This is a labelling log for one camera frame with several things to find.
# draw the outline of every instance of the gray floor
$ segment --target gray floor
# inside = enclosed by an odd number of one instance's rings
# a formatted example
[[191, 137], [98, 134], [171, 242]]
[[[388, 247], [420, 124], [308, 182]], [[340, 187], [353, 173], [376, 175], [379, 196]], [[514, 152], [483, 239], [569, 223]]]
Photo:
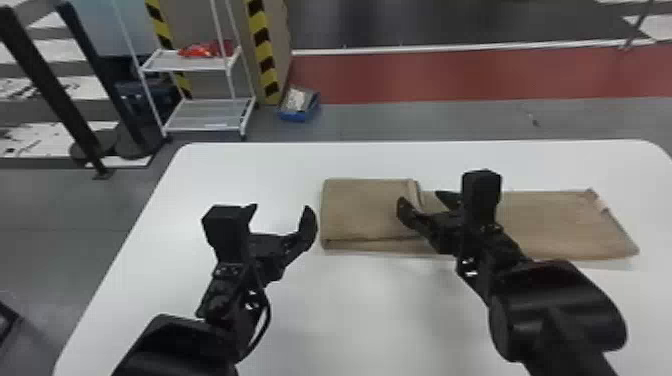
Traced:
[[[663, 98], [331, 105], [308, 124], [258, 110], [249, 142], [643, 138], [670, 153], [671, 121], [672, 99]], [[0, 299], [25, 317], [0, 356], [0, 375], [50, 374], [172, 155], [187, 142], [179, 137], [150, 168], [120, 170], [109, 181], [93, 181], [84, 170], [0, 170]]]

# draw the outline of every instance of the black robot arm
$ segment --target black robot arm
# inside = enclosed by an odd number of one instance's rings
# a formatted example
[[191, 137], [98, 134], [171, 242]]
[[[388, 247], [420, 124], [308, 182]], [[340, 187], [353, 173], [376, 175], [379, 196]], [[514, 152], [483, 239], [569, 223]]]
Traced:
[[[288, 235], [251, 233], [257, 205], [213, 206], [202, 224], [217, 265], [196, 310], [197, 319], [158, 315], [145, 328], [114, 376], [235, 376], [236, 363], [259, 343], [271, 320], [264, 288], [307, 251], [317, 219], [303, 209]], [[264, 322], [257, 329], [260, 319]]]
[[427, 215], [399, 198], [397, 217], [441, 254], [488, 307], [499, 354], [533, 376], [616, 375], [604, 352], [623, 347], [625, 322], [614, 303], [564, 260], [533, 261], [495, 221], [501, 176], [462, 176], [462, 193], [436, 192], [450, 210]]

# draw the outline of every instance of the yellow and black striped pole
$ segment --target yellow and black striped pole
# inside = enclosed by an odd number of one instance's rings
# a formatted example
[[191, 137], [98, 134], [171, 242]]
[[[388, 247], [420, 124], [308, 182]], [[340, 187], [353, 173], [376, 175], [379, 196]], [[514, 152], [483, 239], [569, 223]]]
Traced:
[[[175, 50], [176, 48], [173, 45], [173, 37], [170, 34], [170, 28], [168, 28], [166, 17], [161, 12], [159, 0], [145, 0], [145, 6], [147, 7], [149, 18], [152, 19], [152, 24], [154, 24], [154, 32], [159, 38], [161, 47], [166, 50]], [[177, 86], [182, 91], [182, 94], [184, 94], [186, 98], [191, 98], [191, 85], [189, 84], [187, 77], [184, 75], [184, 72], [174, 73]]]
[[278, 104], [280, 102], [280, 83], [278, 82], [278, 72], [275, 70], [273, 45], [268, 31], [268, 18], [266, 12], [264, 12], [264, 2], [263, 0], [245, 0], [245, 2], [261, 75], [261, 86], [266, 95], [264, 102], [266, 104]]

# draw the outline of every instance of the white table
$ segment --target white table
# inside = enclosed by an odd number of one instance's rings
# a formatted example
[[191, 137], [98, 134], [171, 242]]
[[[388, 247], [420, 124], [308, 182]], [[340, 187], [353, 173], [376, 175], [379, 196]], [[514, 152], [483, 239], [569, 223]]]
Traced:
[[[672, 161], [635, 140], [194, 144], [157, 186], [58, 360], [58, 376], [109, 375], [158, 313], [193, 317], [215, 264], [200, 218], [213, 204], [259, 203], [253, 231], [294, 231], [329, 177], [406, 178], [459, 189], [490, 168], [504, 188], [593, 187], [641, 255], [581, 267], [621, 309], [620, 375], [669, 375]], [[526, 375], [490, 340], [486, 308], [447, 259], [327, 256], [315, 244], [268, 287], [273, 322], [242, 376]]]

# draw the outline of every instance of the towel fold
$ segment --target towel fold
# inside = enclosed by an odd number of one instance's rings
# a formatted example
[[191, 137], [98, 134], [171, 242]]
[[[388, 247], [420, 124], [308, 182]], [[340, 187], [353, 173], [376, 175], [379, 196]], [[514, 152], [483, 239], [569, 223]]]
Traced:
[[[322, 191], [320, 239], [327, 250], [435, 255], [396, 217], [405, 197], [426, 213], [448, 210], [412, 179], [328, 179]], [[503, 192], [497, 221], [534, 259], [605, 260], [639, 250], [592, 190]]]

